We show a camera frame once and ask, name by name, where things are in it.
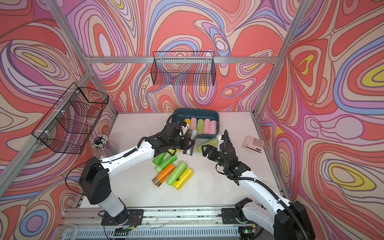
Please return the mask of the light green roll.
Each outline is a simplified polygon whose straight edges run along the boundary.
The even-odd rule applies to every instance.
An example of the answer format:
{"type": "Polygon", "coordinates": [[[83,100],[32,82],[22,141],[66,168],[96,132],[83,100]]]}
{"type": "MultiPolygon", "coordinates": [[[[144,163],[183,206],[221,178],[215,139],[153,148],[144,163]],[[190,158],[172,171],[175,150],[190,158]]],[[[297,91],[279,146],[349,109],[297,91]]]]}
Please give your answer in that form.
{"type": "Polygon", "coordinates": [[[198,145],[198,146],[197,146],[197,151],[198,151],[199,153],[202,153],[202,152],[203,152],[203,150],[202,150],[202,146],[210,145],[210,146],[213,146],[213,147],[217,148],[217,147],[218,147],[218,144],[219,144],[219,141],[218,141],[217,139],[213,138],[213,139],[210,139],[210,140],[208,140],[208,141],[206,141],[206,142],[204,142],[204,143],[198,145]]]}

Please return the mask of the grey trash bag roll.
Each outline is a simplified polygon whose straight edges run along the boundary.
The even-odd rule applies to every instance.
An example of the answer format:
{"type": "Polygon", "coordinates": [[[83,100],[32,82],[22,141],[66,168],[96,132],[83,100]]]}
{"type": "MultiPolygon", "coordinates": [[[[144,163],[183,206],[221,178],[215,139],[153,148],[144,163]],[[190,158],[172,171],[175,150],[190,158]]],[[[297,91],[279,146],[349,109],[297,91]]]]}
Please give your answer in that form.
{"type": "Polygon", "coordinates": [[[183,150],[184,155],[192,156],[194,152],[194,147],[196,143],[196,139],[198,136],[197,130],[190,130],[190,132],[187,135],[187,148],[183,150]]]}

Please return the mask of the teal plastic storage box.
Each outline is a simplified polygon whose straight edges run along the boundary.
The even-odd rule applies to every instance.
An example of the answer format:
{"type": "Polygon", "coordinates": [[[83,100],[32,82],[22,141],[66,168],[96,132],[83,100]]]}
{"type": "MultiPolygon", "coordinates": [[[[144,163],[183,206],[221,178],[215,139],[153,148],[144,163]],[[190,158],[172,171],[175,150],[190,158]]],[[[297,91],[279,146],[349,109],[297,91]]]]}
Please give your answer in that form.
{"type": "Polygon", "coordinates": [[[185,119],[191,119],[191,118],[196,118],[197,120],[199,119],[210,119],[211,122],[214,121],[216,124],[216,130],[214,134],[198,134],[197,138],[198,139],[212,139],[215,138],[219,131],[220,131],[220,117],[219,114],[216,111],[211,111],[211,110],[199,110],[199,109],[176,109],[174,113],[176,114],[171,118],[171,122],[180,122],[182,117],[184,116],[183,114],[180,114],[180,112],[185,113],[185,119]]]}

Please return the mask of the thin pink trash bag roll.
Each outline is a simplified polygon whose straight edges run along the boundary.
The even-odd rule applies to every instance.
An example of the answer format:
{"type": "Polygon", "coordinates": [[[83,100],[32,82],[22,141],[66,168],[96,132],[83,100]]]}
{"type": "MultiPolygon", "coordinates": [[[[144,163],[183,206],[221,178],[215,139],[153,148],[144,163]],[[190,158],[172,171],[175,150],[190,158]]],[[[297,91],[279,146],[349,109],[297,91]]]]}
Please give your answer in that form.
{"type": "Polygon", "coordinates": [[[190,127],[191,127],[191,130],[196,130],[197,129],[197,119],[196,118],[191,118],[191,122],[190,122],[190,127]]]}

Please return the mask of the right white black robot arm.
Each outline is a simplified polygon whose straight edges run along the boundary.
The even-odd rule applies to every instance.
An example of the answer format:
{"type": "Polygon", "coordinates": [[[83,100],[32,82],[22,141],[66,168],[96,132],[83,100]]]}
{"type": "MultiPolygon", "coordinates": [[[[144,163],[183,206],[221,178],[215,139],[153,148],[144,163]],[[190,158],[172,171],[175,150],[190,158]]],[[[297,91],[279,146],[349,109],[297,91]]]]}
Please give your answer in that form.
{"type": "Polygon", "coordinates": [[[276,240],[314,240],[315,231],[308,212],[300,202],[282,197],[239,161],[231,142],[223,142],[219,148],[211,145],[200,147],[207,159],[223,167],[226,178],[248,191],[263,207],[251,200],[240,204],[245,220],[254,222],[274,236],[276,240]]]}

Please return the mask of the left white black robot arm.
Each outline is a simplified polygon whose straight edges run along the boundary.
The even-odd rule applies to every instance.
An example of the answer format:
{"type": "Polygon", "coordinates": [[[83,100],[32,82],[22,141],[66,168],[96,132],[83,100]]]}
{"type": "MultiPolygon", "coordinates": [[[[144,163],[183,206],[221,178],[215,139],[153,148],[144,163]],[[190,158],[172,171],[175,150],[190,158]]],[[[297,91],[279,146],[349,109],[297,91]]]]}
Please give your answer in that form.
{"type": "Polygon", "coordinates": [[[79,185],[91,205],[98,205],[116,225],[129,219],[129,211],[113,193],[111,180],[130,167],[153,159],[169,150],[189,150],[195,142],[189,139],[189,125],[185,121],[169,122],[159,133],[143,137],[137,146],[101,160],[89,159],[82,171],[79,185]]]}

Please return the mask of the orange trash bag roll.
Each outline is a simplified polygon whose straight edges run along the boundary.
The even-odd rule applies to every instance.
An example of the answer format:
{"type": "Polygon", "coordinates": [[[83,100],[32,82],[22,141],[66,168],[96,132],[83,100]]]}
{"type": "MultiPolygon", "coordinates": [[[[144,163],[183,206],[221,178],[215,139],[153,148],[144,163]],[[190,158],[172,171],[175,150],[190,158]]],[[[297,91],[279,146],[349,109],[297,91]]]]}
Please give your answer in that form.
{"type": "Polygon", "coordinates": [[[155,186],[160,187],[174,169],[175,166],[173,164],[169,164],[164,170],[162,170],[156,177],[153,178],[152,183],[155,186]]]}

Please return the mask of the green roll beside yellow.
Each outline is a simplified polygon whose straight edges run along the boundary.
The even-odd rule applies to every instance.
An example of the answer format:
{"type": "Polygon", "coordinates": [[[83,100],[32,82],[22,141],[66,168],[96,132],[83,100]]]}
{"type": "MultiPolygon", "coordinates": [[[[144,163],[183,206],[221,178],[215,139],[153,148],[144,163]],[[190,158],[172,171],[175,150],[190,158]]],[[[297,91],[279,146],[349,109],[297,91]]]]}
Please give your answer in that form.
{"type": "Polygon", "coordinates": [[[182,173],[187,169],[187,165],[184,162],[179,162],[177,167],[171,172],[166,182],[169,186],[172,186],[176,180],[182,175],[182,173]]]}

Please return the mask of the pink calculator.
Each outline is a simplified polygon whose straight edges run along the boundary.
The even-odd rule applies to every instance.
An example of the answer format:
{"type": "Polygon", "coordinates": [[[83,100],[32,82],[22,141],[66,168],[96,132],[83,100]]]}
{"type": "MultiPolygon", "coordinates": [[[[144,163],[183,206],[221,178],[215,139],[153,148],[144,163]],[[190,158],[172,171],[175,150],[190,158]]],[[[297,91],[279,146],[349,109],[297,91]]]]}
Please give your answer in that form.
{"type": "Polygon", "coordinates": [[[246,136],[244,148],[252,152],[262,154],[264,148],[264,141],[252,136],[246,136]]]}

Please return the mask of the clear cup of pencils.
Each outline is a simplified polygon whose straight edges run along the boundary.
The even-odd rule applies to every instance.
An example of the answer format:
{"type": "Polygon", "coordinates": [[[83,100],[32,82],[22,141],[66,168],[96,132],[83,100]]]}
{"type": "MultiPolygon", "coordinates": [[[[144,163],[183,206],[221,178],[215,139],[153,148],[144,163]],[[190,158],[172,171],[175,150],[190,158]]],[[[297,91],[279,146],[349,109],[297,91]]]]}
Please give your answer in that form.
{"type": "Polygon", "coordinates": [[[109,139],[106,135],[97,135],[91,140],[91,145],[104,157],[111,157],[113,155],[109,139]]]}

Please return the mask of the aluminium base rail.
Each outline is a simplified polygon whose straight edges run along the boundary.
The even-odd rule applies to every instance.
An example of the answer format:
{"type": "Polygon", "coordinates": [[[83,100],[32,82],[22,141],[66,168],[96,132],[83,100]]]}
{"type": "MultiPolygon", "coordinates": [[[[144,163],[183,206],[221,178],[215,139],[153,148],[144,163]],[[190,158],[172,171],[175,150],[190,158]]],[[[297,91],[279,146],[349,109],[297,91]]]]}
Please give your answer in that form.
{"type": "Polygon", "coordinates": [[[237,219],[233,206],[130,208],[116,225],[99,208],[65,212],[55,240],[271,239],[253,222],[237,219]]]}

